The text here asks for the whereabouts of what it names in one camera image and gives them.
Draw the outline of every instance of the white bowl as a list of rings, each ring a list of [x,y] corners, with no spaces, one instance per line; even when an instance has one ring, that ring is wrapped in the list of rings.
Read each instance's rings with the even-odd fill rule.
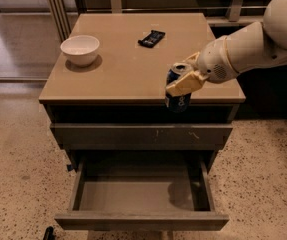
[[[94,36],[73,36],[61,44],[66,58],[79,67],[90,65],[97,57],[100,41]]]

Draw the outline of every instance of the speckled floor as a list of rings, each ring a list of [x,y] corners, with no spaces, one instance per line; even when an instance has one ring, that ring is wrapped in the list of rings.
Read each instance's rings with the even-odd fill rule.
[[[0,84],[0,240],[43,239],[48,226],[57,240],[160,239],[156,232],[64,231],[54,221],[69,205],[75,173],[48,129],[41,89]],[[233,127],[209,175],[216,210],[230,221],[219,232],[174,232],[175,240],[287,240],[287,121]]]

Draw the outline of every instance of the desk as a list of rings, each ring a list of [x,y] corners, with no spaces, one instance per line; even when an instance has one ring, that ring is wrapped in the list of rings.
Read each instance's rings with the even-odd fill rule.
[[[139,46],[152,29],[165,38],[153,49]],[[80,15],[71,35],[80,34],[100,40],[98,58],[77,68],[61,54],[39,97],[78,170],[58,223],[71,230],[221,229],[228,216],[215,212],[207,173],[244,94],[236,80],[206,83],[186,112],[164,105],[170,66],[214,39],[204,16]]]

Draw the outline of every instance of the floor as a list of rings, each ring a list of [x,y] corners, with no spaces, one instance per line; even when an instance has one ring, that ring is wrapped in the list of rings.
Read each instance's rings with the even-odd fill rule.
[[[0,14],[0,76],[50,72],[59,41],[49,15]],[[49,131],[43,84],[0,84],[0,240],[154,240],[157,232],[64,231],[54,215],[69,205],[75,173]],[[287,240],[287,121],[238,120],[210,171],[219,232],[174,232],[175,240]]]

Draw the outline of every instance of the empty drawer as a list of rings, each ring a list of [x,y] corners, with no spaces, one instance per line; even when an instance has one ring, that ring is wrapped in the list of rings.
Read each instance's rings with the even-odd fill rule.
[[[229,124],[52,124],[66,150],[219,150]]]
[[[81,159],[69,211],[55,216],[63,229],[220,230],[228,222],[215,212],[201,158],[104,152]]]

